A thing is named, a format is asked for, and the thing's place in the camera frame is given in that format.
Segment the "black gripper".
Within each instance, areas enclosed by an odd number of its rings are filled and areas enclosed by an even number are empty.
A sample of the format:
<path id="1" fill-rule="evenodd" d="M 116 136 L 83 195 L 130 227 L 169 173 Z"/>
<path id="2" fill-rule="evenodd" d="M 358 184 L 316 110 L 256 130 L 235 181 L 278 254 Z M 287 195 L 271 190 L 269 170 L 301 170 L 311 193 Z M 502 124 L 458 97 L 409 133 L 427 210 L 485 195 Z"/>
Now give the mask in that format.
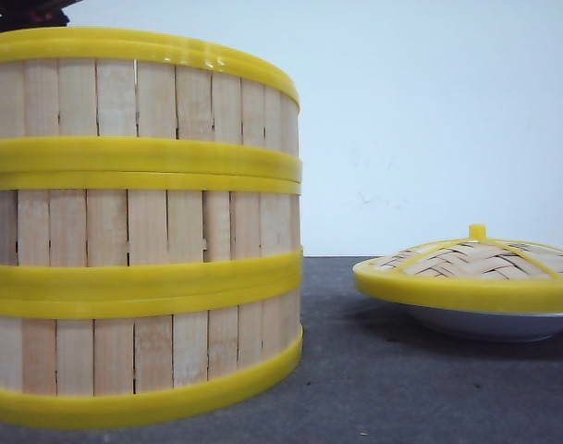
<path id="1" fill-rule="evenodd" d="M 63 9 L 80 0 L 0 0 L 0 32 L 31 28 L 65 27 Z"/>

